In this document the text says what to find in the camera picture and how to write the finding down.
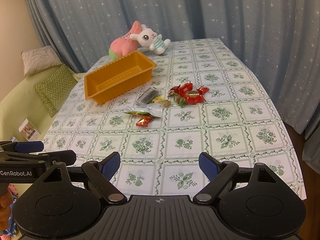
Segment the striped shirt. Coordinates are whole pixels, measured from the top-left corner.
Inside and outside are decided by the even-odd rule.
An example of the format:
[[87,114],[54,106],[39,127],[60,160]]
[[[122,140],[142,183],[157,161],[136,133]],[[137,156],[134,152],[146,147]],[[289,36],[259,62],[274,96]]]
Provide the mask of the striped shirt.
[[165,49],[165,44],[164,44],[163,40],[161,40],[160,38],[157,38],[153,44],[155,45],[155,50],[157,50],[158,48]]

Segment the wall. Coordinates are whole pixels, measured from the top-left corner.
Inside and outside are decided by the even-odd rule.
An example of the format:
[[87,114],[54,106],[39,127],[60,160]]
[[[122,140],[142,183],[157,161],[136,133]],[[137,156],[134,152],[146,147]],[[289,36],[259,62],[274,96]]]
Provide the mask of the wall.
[[0,0],[0,101],[23,80],[23,50],[41,47],[25,0]]

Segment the basket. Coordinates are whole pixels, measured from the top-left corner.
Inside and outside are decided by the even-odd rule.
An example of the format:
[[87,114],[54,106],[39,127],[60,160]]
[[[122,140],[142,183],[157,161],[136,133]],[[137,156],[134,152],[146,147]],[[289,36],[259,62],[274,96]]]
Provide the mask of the basket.
[[133,51],[85,75],[85,99],[93,99],[102,105],[148,82],[156,66],[140,51]]

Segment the plush toy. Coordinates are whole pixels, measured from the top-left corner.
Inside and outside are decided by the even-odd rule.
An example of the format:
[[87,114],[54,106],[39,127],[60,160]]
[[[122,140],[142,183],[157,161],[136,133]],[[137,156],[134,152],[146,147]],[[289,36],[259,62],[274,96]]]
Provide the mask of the plush toy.
[[137,50],[139,43],[137,41],[131,40],[129,38],[130,34],[139,34],[142,31],[141,24],[138,21],[135,21],[132,25],[132,28],[129,32],[120,37],[115,39],[109,49],[109,56],[112,60],[115,60],[119,57],[125,56],[132,51]]
[[141,24],[142,32],[139,34],[130,34],[130,39],[138,41],[142,47],[152,50],[157,55],[164,53],[165,49],[170,45],[170,40],[162,40],[162,35],[157,34],[154,30],[147,28]]

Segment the ribbed black surface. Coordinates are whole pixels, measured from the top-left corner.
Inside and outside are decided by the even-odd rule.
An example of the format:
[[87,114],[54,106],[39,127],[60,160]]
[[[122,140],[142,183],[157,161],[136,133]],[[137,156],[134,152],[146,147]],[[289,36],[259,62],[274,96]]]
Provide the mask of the ribbed black surface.
[[[31,240],[24,236],[22,240]],[[132,196],[129,203],[107,208],[102,218],[71,240],[244,240],[226,228],[210,207],[189,196]]]

